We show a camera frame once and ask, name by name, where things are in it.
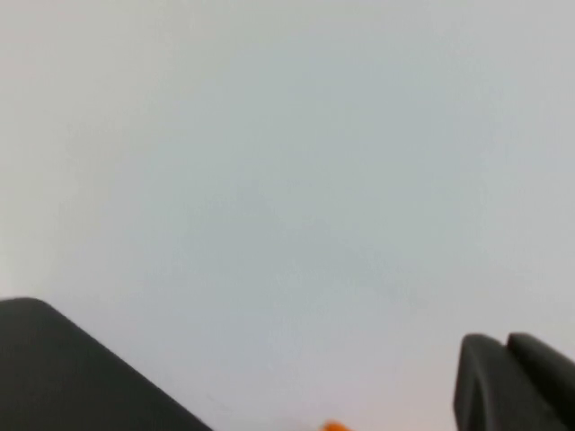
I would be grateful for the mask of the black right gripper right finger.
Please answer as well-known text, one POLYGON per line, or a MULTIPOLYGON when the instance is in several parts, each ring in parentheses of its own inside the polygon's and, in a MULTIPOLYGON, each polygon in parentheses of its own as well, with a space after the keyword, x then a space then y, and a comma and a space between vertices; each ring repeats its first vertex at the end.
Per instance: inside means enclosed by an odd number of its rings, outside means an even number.
POLYGON ((526 333, 468 334, 453 409, 458 430, 572 430, 574 362, 526 333))

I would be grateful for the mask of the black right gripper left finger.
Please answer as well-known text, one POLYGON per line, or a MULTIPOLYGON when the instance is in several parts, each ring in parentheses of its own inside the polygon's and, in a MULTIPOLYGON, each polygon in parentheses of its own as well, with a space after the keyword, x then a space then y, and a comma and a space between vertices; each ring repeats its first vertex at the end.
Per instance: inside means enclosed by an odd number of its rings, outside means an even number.
POLYGON ((201 420, 41 300, 1 302, 3 430, 205 430, 201 420))

